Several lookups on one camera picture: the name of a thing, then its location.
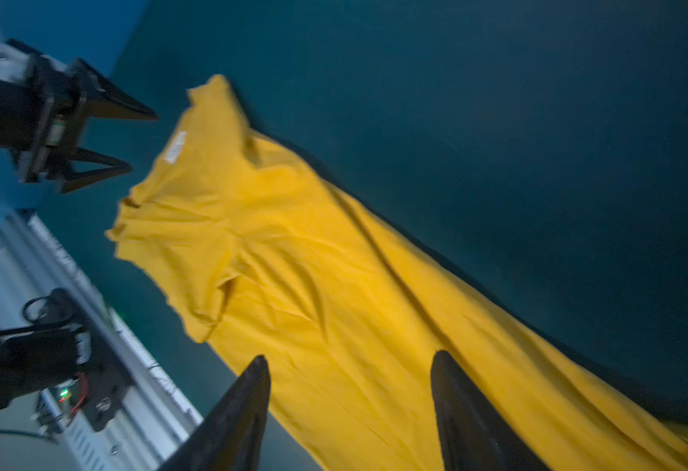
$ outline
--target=yellow t-shirt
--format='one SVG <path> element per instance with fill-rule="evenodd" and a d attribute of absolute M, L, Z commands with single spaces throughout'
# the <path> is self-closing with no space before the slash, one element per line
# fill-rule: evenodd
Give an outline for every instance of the yellow t-shirt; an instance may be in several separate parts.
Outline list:
<path fill-rule="evenodd" d="M 660 423 L 251 130 L 223 77 L 190 98 L 107 235 L 235 373 L 266 356 L 271 412 L 325 469 L 443 469 L 438 350 L 552 469 L 688 469 L 686 429 Z"/>

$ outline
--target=t-shirt sleeve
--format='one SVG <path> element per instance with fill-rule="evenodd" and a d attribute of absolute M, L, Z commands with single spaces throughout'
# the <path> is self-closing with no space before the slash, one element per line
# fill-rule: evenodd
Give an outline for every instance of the t-shirt sleeve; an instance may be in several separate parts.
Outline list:
<path fill-rule="evenodd" d="M 193 106 L 151 173 L 120 202 L 116 257 L 135 263 L 166 294 L 189 336 L 203 342 L 220 321 L 236 277 L 231 228 L 233 156 L 244 146 L 244 116 L 223 77 L 190 90 Z"/>

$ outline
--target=screw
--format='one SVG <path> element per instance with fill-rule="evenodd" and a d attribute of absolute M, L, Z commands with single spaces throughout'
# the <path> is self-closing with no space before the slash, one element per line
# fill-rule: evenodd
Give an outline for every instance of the screw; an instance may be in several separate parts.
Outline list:
<path fill-rule="evenodd" d="M 95 405 L 95 408 L 98 410 L 98 412 L 105 412 L 111 409 L 111 399 L 109 399 L 108 397 L 104 397 L 104 399 L 102 399 L 98 402 L 98 404 Z"/>

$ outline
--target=clothing label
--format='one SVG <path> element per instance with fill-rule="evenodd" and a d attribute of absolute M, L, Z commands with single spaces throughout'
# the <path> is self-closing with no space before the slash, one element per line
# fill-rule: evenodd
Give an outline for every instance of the clothing label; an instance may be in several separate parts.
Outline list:
<path fill-rule="evenodd" d="M 174 137 L 174 141 L 169 146 L 169 150 L 166 152 L 166 155 L 163 156 L 163 160 L 169 162 L 170 164 L 174 164 L 177 161 L 179 153 L 182 152 L 182 146 L 184 146 L 185 136 L 187 136 L 187 132 L 180 131 L 177 134 L 177 137 Z"/>

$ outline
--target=metal frame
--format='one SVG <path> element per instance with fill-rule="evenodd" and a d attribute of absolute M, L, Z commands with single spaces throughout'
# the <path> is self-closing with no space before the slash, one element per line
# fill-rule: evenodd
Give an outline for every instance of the metal frame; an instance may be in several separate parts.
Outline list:
<path fill-rule="evenodd" d="M 40 240 L 14 212 L 8 216 L 0 231 L 0 256 L 4 253 L 16 261 L 24 274 L 23 281 L 8 280 L 10 283 L 21 283 L 24 286 L 23 294 L 30 290 L 28 282 L 35 288 L 36 296 L 45 296 L 53 288 L 66 288 L 83 307 L 94 327 L 129 370 L 135 382 L 124 397 L 123 408 L 101 432 L 95 433 L 83 414 L 78 414 L 69 427 L 66 419 L 58 420 L 62 430 L 59 436 L 61 442 L 85 471 L 156 469 L 187 440 L 197 427 L 196 419 L 180 409 L 133 351 L 133 346 L 104 322 L 104 306 L 95 289 L 75 280 L 47 243 Z M 17 271 L 17 267 L 6 271 Z M 8 315 L 10 319 L 4 322 L 14 323 L 10 327 L 16 326 L 21 319 L 19 313 Z M 61 417 L 61 411 L 50 392 L 43 391 L 41 395 L 53 416 Z"/>

